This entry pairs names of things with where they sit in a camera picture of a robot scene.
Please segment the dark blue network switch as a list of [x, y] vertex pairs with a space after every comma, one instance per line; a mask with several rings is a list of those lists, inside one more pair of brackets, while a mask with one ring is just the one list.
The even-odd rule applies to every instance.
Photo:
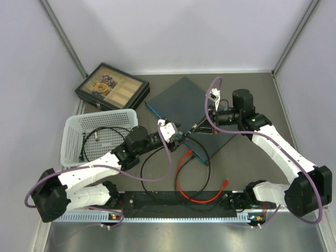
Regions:
[[[183, 77], [145, 104], [157, 118], [167, 118], [181, 124], [179, 130], [187, 133], [205, 115], [204, 101], [205, 91], [188, 77]], [[187, 139], [185, 145], [194, 152], [200, 162], [207, 164], [208, 159], [235, 136], [223, 133], [193, 133], [191, 137], [197, 142]]]

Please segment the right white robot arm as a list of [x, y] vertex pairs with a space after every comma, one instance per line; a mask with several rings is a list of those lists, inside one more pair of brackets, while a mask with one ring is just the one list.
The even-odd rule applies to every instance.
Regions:
[[253, 95], [247, 89], [235, 90], [233, 106], [221, 110], [220, 91], [209, 90], [205, 97], [205, 118], [192, 127], [193, 132], [216, 134], [225, 125], [236, 125], [237, 134], [247, 136], [281, 169], [287, 184], [264, 180], [246, 186], [245, 202], [252, 208], [263, 202], [285, 206], [297, 217], [303, 217], [332, 201], [332, 172], [316, 166], [298, 153], [276, 130], [272, 122], [255, 111]]

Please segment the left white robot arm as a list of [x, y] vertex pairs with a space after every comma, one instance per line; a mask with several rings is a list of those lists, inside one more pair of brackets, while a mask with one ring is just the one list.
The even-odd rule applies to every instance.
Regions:
[[37, 212], [44, 223], [52, 222], [64, 213], [84, 207], [103, 206], [112, 209], [119, 202], [116, 186], [106, 178], [118, 174], [130, 176], [128, 170], [139, 164], [140, 155], [164, 148], [175, 151], [182, 140], [179, 125], [160, 119], [157, 131], [148, 133], [136, 126], [124, 137], [123, 143], [96, 160], [65, 171], [48, 169], [30, 189]]

